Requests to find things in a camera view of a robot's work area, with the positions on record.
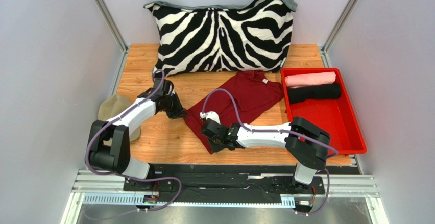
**black rolled towel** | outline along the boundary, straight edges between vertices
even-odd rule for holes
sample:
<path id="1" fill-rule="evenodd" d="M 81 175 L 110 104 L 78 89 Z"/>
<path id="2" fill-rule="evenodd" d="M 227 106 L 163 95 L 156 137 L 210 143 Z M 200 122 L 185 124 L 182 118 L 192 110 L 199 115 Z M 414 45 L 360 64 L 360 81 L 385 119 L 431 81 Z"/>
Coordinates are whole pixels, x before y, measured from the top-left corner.
<path id="1" fill-rule="evenodd" d="M 340 84 L 313 85 L 300 88 L 288 88 L 290 104 L 300 103 L 307 99 L 338 99 L 342 95 Z"/>

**red t-shirt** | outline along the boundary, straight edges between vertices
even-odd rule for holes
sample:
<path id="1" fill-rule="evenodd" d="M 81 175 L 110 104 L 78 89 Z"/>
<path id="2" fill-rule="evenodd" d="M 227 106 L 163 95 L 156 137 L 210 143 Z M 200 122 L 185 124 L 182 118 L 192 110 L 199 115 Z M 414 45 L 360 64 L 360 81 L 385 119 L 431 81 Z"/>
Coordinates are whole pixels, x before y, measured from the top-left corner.
<path id="1" fill-rule="evenodd" d="M 268 81 L 264 71 L 238 72 L 219 88 L 233 95 L 243 123 L 251 123 L 284 97 L 281 83 Z M 205 98 L 187 110 L 189 117 L 184 118 L 184 121 L 212 154 L 207 137 L 201 134 L 203 121 L 200 112 L 204 101 Z M 205 108 L 205 112 L 209 111 L 216 112 L 221 124 L 228 127 L 238 122 L 231 98 L 225 92 L 218 91 L 211 95 Z"/>

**gray floor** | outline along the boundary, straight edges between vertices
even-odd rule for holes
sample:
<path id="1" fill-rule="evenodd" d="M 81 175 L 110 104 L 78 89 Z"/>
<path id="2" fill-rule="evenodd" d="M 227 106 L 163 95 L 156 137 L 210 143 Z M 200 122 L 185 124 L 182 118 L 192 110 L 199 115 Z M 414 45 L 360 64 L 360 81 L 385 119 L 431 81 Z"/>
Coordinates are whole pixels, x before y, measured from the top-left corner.
<path id="1" fill-rule="evenodd" d="M 322 199 L 316 201 L 314 209 Z M 133 206 L 93 205 L 85 206 L 86 214 L 93 218 L 115 216 L 133 210 Z M 96 223 L 79 217 L 78 223 Z M 168 207 L 157 212 L 132 213 L 99 223 L 152 223 L 152 224 L 232 224 L 232 223 L 371 223 L 364 198 L 331 198 L 324 209 L 313 216 L 295 215 L 293 210 L 273 208 L 218 208 L 218 207 Z"/>

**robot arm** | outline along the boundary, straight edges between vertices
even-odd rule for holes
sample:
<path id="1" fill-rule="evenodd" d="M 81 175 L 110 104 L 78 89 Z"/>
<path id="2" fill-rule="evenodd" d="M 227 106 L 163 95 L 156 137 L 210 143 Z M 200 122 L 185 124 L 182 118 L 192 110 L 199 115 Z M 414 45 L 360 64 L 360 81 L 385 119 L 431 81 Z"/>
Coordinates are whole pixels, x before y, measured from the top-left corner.
<path id="1" fill-rule="evenodd" d="M 222 149 L 234 150 L 253 146 L 272 146 L 287 149 L 298 160 L 293 177 L 295 187 L 307 188 L 318 170 L 326 166 L 328 149 L 302 141 L 300 137 L 283 131 L 293 131 L 306 135 L 325 145 L 329 145 L 330 135 L 302 117 L 295 117 L 293 122 L 276 126 L 252 126 L 233 123 L 230 127 L 221 125 L 215 112 L 200 115 L 205 120 L 201 133 L 210 143 L 213 152 Z"/>
<path id="2" fill-rule="evenodd" d="M 163 82 L 163 85 L 158 88 L 160 82 Z M 143 102 L 154 91 L 156 91 L 155 94 Z M 131 157 L 130 135 L 145 120 L 160 111 L 165 111 L 170 119 L 187 117 L 187 113 L 174 91 L 173 83 L 157 78 L 154 81 L 154 87 L 139 95 L 136 101 L 120 115 L 107 121 L 97 120 L 92 124 L 89 142 L 107 122 L 120 118 L 105 129 L 93 143 L 89 153 L 91 166 L 95 169 L 139 179 L 147 178 L 150 165 Z M 112 146 L 104 145 L 103 141 L 109 139 L 112 139 Z"/>

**pink rolled towel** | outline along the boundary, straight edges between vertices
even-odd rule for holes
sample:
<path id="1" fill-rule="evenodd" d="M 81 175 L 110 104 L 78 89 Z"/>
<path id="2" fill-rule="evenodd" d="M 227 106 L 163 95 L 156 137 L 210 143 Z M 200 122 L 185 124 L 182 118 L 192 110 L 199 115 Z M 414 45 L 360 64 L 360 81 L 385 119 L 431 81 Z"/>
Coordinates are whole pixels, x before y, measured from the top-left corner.
<path id="1" fill-rule="evenodd" d="M 289 75 L 285 77 L 285 85 L 290 88 L 298 88 L 312 85 L 332 84 L 335 81 L 335 72 L 306 73 Z"/>

